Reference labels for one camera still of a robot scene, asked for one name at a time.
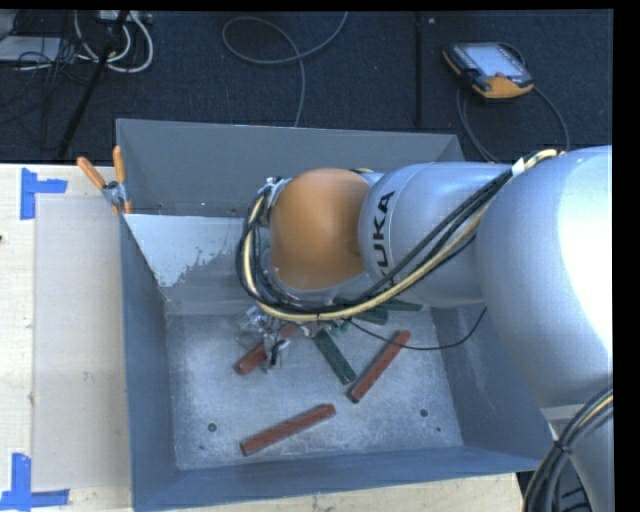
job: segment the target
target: bin floor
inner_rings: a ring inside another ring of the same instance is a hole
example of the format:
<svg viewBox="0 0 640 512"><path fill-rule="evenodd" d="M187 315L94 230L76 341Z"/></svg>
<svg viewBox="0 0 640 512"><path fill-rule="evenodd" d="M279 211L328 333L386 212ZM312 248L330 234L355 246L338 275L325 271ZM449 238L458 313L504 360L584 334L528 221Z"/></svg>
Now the bin floor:
<svg viewBox="0 0 640 512"><path fill-rule="evenodd" d="M247 375L233 366L249 348L237 315L168 315L167 342L176 460L202 469L267 460L461 445L462 439L441 355L402 350L354 404L313 340L292 338L281 367ZM390 337L412 333L409 344L437 343L429 310L396 312L384 326L360 325ZM334 336L360 375L384 342L353 326ZM321 403L336 415L244 456L240 442Z"/></svg>

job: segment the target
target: blue tape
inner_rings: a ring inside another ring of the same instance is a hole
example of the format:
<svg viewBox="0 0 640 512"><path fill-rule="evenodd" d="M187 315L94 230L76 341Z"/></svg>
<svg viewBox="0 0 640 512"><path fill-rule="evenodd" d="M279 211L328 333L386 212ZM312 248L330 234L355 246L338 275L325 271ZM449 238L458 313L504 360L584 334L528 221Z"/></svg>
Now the blue tape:
<svg viewBox="0 0 640 512"><path fill-rule="evenodd" d="M20 218L33 219L36 216L36 194L63 194L67 190L65 180L38 181L38 175L26 167L22 168L22 190L20 201Z"/></svg>
<svg viewBox="0 0 640 512"><path fill-rule="evenodd" d="M22 453L11 455L11 490L0 495L0 510L30 512L32 507L66 505L69 489L31 492L31 458Z"/></svg>

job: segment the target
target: wooden table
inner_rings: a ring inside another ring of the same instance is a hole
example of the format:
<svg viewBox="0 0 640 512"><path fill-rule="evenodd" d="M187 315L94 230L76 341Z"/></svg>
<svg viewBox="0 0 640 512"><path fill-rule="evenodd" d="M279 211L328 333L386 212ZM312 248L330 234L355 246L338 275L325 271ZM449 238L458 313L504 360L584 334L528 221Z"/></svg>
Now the wooden table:
<svg viewBox="0 0 640 512"><path fill-rule="evenodd" d="M0 491L8 489L11 454L32 455L34 266L36 218L20 220L22 165L0 164ZM75 166L28 165L38 179L67 180L63 197L101 193ZM99 168L107 181L113 168ZM70 487L69 504L60 510L131 510L128 486ZM212 512L516 512L522 497L514 474L454 479L363 491L295 497L207 507Z"/></svg>

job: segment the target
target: electronic device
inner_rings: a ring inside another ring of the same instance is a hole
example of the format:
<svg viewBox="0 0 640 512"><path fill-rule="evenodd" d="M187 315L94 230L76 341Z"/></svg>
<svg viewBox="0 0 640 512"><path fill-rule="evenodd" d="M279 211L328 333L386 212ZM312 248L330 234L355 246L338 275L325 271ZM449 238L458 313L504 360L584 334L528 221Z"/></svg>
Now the electronic device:
<svg viewBox="0 0 640 512"><path fill-rule="evenodd" d="M443 49L445 61L488 101L517 98L533 89L524 64L501 43L455 43Z"/></svg>

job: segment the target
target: yellow cable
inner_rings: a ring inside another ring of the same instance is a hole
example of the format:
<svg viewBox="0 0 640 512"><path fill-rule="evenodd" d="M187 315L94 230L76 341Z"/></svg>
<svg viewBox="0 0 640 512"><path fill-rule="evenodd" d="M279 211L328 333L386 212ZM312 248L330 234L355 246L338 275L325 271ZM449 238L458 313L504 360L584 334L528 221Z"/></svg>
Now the yellow cable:
<svg viewBox="0 0 640 512"><path fill-rule="evenodd" d="M524 163L524 168L531 169L534 165L541 162L542 160L546 160L547 158L553 158L555 156L558 156L557 149L543 149L542 151L538 151L535 155L529 158Z"/></svg>
<svg viewBox="0 0 640 512"><path fill-rule="evenodd" d="M418 267L415 271L405 277L402 281L395 284L388 290L382 292L380 295L365 301L361 304L357 304L355 306L350 306L340 311L333 311L329 313L289 313L286 311L280 311L279 309L273 308L267 304L264 304L260 301L256 301L258 306L265 312L271 316L276 318L280 318L281 320L286 320L288 322L313 322L313 321L323 321L323 320L337 320L339 318L350 317L363 311L367 311L372 309L380 304L388 301L389 299L395 297L399 293L405 291L409 286L416 283L418 280L422 279L425 275L431 272L435 267L438 266L456 247L458 247L463 240L478 226L484 212L486 211L489 204L486 204L465 226L465 228L456 235L453 240L451 240L447 245L445 245L438 253L431 258L429 261L425 262L423 265ZM244 272L245 278L247 279L247 283L249 287L254 290L255 284L253 282L253 278L251 277L251 264L249 260L248 248L251 244L251 233L247 235L247 238L244 242Z"/></svg>
<svg viewBox="0 0 640 512"><path fill-rule="evenodd" d="M580 430L582 430L584 428L585 424L589 420L591 420L591 418L593 418L596 414L598 414L602 409L607 407L611 402L613 402L613 392L608 394L601 401L599 401L597 404L594 405L594 407L591 409L591 411L589 411L589 413L585 416L585 418L576 426L576 431L575 432L579 432ZM542 464L539 464L529 482L535 482L537 479L539 479L541 472L542 472ZM530 499L530 496L529 496L530 486L531 486L531 483L529 484L529 488L527 489L527 492L525 492L525 495L523 496L521 512L528 512L529 504L530 504L530 502L529 502L529 499Z"/></svg>
<svg viewBox="0 0 640 512"><path fill-rule="evenodd" d="M255 220L263 202L264 202L264 196L260 196L260 198L256 201L256 204L253 207L253 209L249 212L249 216L247 218L247 224L251 224ZM244 255L244 258L242 261L242 268L244 272L244 277L247 281L247 286L254 293L254 295L260 295L258 293L258 289L256 288L256 284L253 281L253 276L251 275L251 260L249 258L249 247L251 247L251 238L252 238L252 234L251 234L251 231L249 231L249 233L247 233L247 237L244 239L244 242L242 244L242 253Z"/></svg>

